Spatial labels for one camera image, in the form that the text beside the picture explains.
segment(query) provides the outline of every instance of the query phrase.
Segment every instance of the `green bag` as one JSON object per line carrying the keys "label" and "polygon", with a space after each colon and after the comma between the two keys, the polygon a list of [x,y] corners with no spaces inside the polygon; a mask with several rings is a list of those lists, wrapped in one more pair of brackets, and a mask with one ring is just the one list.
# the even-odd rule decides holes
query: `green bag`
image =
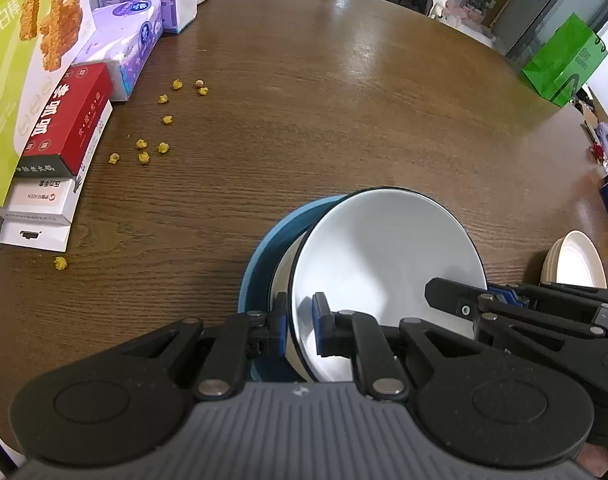
{"label": "green bag", "polygon": [[522,72],[543,98],[564,106],[607,54],[604,42],[573,13]]}

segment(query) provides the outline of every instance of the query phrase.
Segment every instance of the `red item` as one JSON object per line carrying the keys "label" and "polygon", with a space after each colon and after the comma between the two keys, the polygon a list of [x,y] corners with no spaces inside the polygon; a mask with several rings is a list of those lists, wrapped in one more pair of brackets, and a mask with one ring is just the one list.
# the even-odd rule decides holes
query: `red item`
{"label": "red item", "polygon": [[604,148],[601,144],[595,142],[593,146],[591,146],[591,151],[593,152],[593,156],[597,159],[598,162],[604,160]]}
{"label": "red item", "polygon": [[15,175],[76,176],[111,92],[104,63],[71,67],[37,120]]}

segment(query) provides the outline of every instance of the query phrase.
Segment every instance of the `white bowl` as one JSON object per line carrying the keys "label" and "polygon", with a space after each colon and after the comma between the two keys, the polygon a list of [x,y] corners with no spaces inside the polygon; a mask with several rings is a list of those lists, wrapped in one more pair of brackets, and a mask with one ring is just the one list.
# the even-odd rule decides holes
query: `white bowl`
{"label": "white bowl", "polygon": [[583,232],[571,231],[562,239],[555,277],[550,281],[606,288],[600,255]]}
{"label": "white bowl", "polygon": [[[305,233],[302,233],[297,240],[295,240],[290,247],[286,250],[284,255],[281,257],[279,264],[277,264],[277,268],[275,269],[275,273],[273,274],[273,281],[271,283],[271,310],[273,309],[273,301],[275,301],[275,297],[280,292],[289,291],[289,279],[290,279],[290,269],[293,266],[293,261],[295,260],[295,254],[299,249],[302,240],[304,239]],[[297,355],[297,350],[295,349],[295,343],[293,341],[292,334],[290,330],[286,335],[286,361],[293,367],[302,379],[308,381],[309,383],[313,382],[313,379],[308,372],[304,368],[301,359]]]}
{"label": "white bowl", "polygon": [[542,282],[556,282],[558,276],[559,248],[562,246],[564,238],[559,238],[546,253],[544,264],[542,265]]}
{"label": "white bowl", "polygon": [[326,294],[338,310],[373,315],[397,326],[426,319],[473,338],[473,324],[432,309],[424,288],[440,277],[486,288],[484,268],[465,229],[441,205],[398,188],[346,197],[309,229],[297,250],[289,283],[289,325],[300,359],[318,381],[350,381],[351,362],[317,355],[311,298]]}

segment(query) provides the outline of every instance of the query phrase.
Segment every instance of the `gray gripper plate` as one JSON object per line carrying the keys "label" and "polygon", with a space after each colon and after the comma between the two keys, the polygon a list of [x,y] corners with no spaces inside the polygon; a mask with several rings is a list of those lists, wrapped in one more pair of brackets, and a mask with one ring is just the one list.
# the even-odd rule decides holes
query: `gray gripper plate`
{"label": "gray gripper plate", "polygon": [[590,480],[568,461],[537,470],[472,465],[434,445],[399,404],[353,383],[247,383],[198,404],[158,449],[130,463],[66,469],[31,460],[15,480]]}

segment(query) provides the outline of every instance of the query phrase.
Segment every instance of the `wood grain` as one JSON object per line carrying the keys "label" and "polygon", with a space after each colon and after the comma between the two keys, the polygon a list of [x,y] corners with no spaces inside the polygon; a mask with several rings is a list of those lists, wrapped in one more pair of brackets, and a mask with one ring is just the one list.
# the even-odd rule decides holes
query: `wood grain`
{"label": "wood grain", "polygon": [[[184,87],[172,91],[177,77]],[[157,104],[162,93],[168,104]],[[606,261],[608,218],[580,120],[492,50],[388,2],[207,1],[160,40],[131,101],[115,106],[68,269],[55,270],[52,253],[2,246],[0,435],[17,448],[8,407],[36,375],[176,318],[221,322],[261,237],[322,196],[426,193],[466,226],[497,282],[536,280],[572,229]]]}

